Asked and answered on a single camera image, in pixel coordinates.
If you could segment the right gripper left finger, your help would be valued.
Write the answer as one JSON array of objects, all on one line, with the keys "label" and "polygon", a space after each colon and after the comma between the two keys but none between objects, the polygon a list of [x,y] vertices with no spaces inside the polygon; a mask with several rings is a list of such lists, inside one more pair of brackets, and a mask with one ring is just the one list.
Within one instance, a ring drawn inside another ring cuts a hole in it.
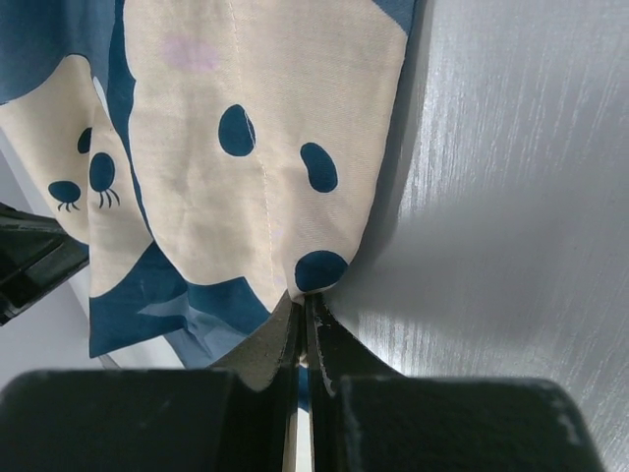
[{"label": "right gripper left finger", "polygon": [[269,319],[213,366],[231,376],[216,471],[296,468],[300,307],[283,295]]}]

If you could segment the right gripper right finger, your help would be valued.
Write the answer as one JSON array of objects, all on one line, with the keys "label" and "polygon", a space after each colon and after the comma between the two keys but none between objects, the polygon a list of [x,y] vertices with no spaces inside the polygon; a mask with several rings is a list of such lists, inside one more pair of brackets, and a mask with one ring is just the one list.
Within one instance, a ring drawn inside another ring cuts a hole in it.
[{"label": "right gripper right finger", "polygon": [[392,471],[397,417],[408,380],[332,315],[321,295],[306,299],[312,452],[315,471]]}]

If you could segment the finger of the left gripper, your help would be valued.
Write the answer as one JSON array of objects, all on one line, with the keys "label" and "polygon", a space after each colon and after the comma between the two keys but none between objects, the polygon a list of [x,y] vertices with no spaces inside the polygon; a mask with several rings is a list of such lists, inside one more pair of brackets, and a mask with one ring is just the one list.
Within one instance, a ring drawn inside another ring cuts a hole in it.
[{"label": "finger of the left gripper", "polygon": [[86,246],[53,218],[1,205],[1,323],[88,265]]}]

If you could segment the blue cartoon placemat cloth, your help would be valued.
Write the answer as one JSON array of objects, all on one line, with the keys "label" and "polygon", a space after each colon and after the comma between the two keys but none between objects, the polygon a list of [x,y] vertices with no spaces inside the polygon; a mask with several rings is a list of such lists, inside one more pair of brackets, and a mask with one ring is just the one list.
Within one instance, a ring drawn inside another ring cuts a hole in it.
[{"label": "blue cartoon placemat cloth", "polygon": [[338,282],[414,1],[5,1],[1,132],[89,254],[91,357],[200,368]]}]

